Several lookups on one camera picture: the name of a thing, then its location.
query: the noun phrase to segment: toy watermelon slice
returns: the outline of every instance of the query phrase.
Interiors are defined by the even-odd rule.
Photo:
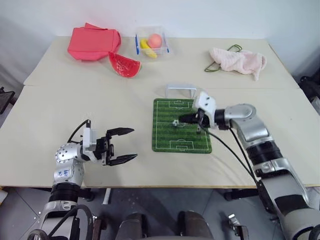
[[[109,60],[113,69],[121,76],[133,78],[141,68],[141,62],[109,52]]]

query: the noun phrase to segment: metal stand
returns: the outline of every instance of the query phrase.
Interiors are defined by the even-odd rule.
[[[169,98],[169,90],[188,90],[190,91],[190,98],[193,99],[195,97],[195,93],[197,91],[197,88],[193,86],[192,84],[187,83],[171,83],[167,84],[165,86],[165,98]]]
[[[235,199],[243,199],[253,196],[258,196],[258,190],[256,188],[254,189],[232,189],[232,191],[226,192],[223,197],[227,201],[232,201]]]
[[[228,219],[229,226],[232,228],[234,234],[240,237],[241,240],[249,240],[248,228],[240,224],[240,222],[236,218],[236,215],[230,214],[228,216]]]
[[[101,231],[106,230],[106,229],[107,229],[106,220],[104,220],[100,217],[98,217],[96,220],[94,220],[92,240],[100,240]]]

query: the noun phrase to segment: white table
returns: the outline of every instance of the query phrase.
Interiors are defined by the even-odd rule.
[[[204,47],[199,43],[209,45],[215,41],[224,43],[221,39],[174,39],[181,48],[186,42],[197,43],[203,54],[194,50],[188,55],[181,51],[185,57],[177,53],[167,62],[145,64],[136,78],[125,79],[112,72],[106,60],[73,60],[64,52],[68,38],[57,38],[26,80],[17,103],[0,128],[0,185],[51,187],[57,148],[79,123],[89,118],[98,136],[103,136],[107,129],[134,128],[128,135],[112,138],[112,143],[117,156],[137,153],[138,157],[113,167],[86,163],[83,183],[86,187],[254,187],[247,172],[214,139],[211,139],[212,154],[152,151],[153,100],[164,98],[166,83],[174,79],[175,83],[192,83],[204,89],[221,108],[238,103],[256,106],[302,182],[320,186],[320,119],[303,92],[264,40],[225,43],[226,47],[233,43],[245,47],[248,41],[247,45],[251,43],[254,50],[260,47],[259,52],[265,51],[270,69],[267,66],[261,73],[260,81],[254,82],[251,76],[235,72],[204,73],[208,62],[203,59]],[[189,74],[176,67],[165,70],[166,66],[181,67],[180,61],[188,64],[184,69]],[[283,80],[275,80],[273,72]],[[229,132],[214,133],[241,155]]]

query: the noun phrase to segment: green mat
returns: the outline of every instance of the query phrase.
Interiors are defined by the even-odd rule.
[[[157,98],[153,102],[152,149],[155,152],[209,154],[209,135],[197,133],[197,124],[172,125],[179,116],[192,113],[192,99]]]

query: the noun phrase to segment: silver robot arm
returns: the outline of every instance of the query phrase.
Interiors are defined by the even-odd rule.
[[[257,189],[267,211],[277,214],[287,240],[307,240],[320,224],[320,211],[309,207],[304,185],[288,159],[282,156],[265,124],[258,118],[256,108],[238,104],[216,109],[216,101],[205,92],[194,100],[196,122],[221,130],[234,128],[253,165],[259,181]]]
[[[85,125],[82,141],[72,141],[73,135],[82,125]],[[57,223],[78,205],[78,197],[85,176],[84,163],[100,162],[103,166],[114,166],[124,164],[137,156],[137,154],[128,154],[112,159],[114,156],[114,145],[110,143],[112,136],[125,135],[132,131],[134,131],[132,128],[123,127],[110,129],[106,131],[105,136],[97,139],[95,131],[91,129],[91,121],[86,120],[73,132],[68,142],[58,148],[55,153],[56,169],[53,174],[53,186],[49,201],[41,214],[40,230],[49,234]],[[63,236],[73,240],[77,239],[79,231],[79,219],[72,215],[53,236]],[[38,239],[38,237],[30,236],[30,239]]]

